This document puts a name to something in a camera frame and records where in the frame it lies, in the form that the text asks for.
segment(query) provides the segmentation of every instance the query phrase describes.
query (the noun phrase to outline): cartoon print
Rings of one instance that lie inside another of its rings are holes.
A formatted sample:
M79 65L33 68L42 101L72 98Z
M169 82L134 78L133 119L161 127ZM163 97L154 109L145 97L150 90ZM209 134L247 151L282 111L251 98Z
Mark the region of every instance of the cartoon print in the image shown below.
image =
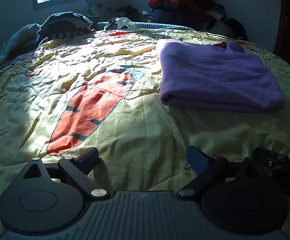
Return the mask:
M83 84L69 101L51 135L47 146L49 155L59 156L85 141L144 75L123 70L100 73Z
M34 78L35 76L38 76L41 72L42 72L42 69L39 71L33 71L32 73L27 74L26 77L22 78L21 81L26 82L27 80L30 80Z
M251 46L246 45L243 41L234 41L235 43L238 43L240 45L243 45L246 47L246 49L257 52L255 49L253 49Z

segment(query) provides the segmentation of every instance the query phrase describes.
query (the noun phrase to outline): blanket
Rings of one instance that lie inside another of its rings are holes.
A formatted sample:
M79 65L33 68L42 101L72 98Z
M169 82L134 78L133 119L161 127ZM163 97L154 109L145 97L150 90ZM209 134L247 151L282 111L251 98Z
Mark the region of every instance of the blanket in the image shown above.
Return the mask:
M36 39L39 30L39 24L29 24L15 33L0 49L0 66L7 61L11 51L18 49L19 46L26 42Z
M194 31L126 32L49 41L0 71L0 195L32 157L52 163L92 147L102 162L89 177L111 194L176 192L196 177L186 159L190 145L229 161L242 161L257 146L290 157L286 62L257 44L242 43L271 69L283 92L285 105L271 113L164 106L157 41L213 45L230 40Z

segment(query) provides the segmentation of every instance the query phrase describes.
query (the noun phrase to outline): purple towel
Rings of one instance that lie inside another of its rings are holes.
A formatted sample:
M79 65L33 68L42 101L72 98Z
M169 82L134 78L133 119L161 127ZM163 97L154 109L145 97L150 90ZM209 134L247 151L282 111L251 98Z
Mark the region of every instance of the purple towel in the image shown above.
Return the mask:
M163 39L157 49L163 70L160 100L164 105L264 112L284 104L270 69L237 43L220 48Z

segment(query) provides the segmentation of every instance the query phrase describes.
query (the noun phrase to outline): bedspread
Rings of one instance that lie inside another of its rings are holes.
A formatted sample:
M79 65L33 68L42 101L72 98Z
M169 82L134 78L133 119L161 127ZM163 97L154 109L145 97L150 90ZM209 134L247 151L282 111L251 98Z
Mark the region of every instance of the bedspread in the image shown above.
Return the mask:
M195 145L242 161L257 146L290 157L290 66L257 44L241 42L271 69L285 106L271 113L163 106L159 39L215 44L228 38L180 30L96 32L43 44L0 71L0 194L32 157L57 162L97 147L90 177L114 190L177 191L196 174Z

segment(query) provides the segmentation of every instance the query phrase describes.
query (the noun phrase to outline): cushion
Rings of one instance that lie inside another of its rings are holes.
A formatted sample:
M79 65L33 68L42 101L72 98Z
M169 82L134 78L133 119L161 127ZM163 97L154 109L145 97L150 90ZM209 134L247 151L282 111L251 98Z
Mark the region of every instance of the cushion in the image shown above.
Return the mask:
M86 0L92 15L97 16L97 22L108 22L115 17L114 8L109 0Z

